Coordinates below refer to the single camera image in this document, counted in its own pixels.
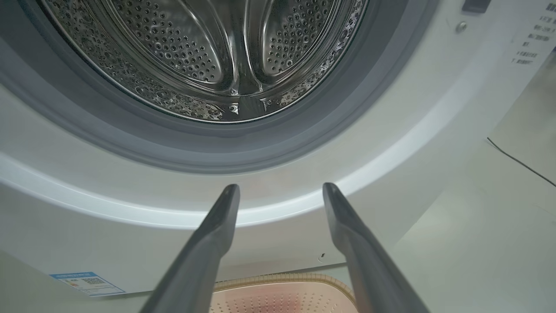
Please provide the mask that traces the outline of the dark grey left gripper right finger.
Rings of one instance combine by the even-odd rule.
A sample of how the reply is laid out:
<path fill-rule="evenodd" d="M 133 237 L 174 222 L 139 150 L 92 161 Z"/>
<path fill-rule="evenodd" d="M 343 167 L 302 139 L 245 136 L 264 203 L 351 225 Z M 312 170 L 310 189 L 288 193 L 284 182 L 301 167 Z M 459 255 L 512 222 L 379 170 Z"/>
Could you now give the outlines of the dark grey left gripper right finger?
<path fill-rule="evenodd" d="M 359 313 L 429 313 L 339 187 L 324 183 L 322 196 L 332 241 L 346 258 Z"/>

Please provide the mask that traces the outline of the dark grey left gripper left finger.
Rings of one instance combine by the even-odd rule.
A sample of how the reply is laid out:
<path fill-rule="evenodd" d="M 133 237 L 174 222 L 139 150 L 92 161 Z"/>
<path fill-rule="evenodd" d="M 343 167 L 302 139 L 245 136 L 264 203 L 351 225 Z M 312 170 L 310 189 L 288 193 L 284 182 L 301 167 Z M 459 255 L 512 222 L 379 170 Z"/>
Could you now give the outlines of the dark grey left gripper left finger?
<path fill-rule="evenodd" d="M 220 261 L 234 238 L 239 201 L 239 186 L 226 186 L 140 313 L 209 313 Z"/>

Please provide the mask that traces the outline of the cream perforated laundry basket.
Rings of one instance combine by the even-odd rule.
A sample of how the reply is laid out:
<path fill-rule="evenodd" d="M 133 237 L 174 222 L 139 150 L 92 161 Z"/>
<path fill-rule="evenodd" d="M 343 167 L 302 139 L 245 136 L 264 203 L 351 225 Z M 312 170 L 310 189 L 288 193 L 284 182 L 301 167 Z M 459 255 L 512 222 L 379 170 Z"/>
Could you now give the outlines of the cream perforated laundry basket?
<path fill-rule="evenodd" d="M 280 273 L 215 284 L 208 313 L 359 313 L 340 280 L 319 273 Z"/>

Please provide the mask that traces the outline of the white front-load washing machine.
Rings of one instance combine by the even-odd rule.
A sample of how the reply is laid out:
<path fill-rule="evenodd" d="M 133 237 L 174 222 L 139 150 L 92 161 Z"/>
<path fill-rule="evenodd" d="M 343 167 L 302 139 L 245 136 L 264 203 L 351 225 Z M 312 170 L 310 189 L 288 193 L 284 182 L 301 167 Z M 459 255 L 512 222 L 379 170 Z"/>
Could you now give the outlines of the white front-load washing machine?
<path fill-rule="evenodd" d="M 556 45 L 556 0 L 0 0 L 0 249 L 151 291 L 225 186 L 217 279 L 393 247 Z"/>

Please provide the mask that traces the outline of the blue energy label sticker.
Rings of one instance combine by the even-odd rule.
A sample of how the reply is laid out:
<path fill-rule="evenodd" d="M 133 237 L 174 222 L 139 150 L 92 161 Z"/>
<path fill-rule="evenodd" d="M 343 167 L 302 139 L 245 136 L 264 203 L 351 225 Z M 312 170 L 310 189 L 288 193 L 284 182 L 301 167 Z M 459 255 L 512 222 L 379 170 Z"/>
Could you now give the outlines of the blue energy label sticker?
<path fill-rule="evenodd" d="M 50 277 L 90 297 L 113 296 L 126 293 L 94 272 L 62 273 L 50 275 Z"/>

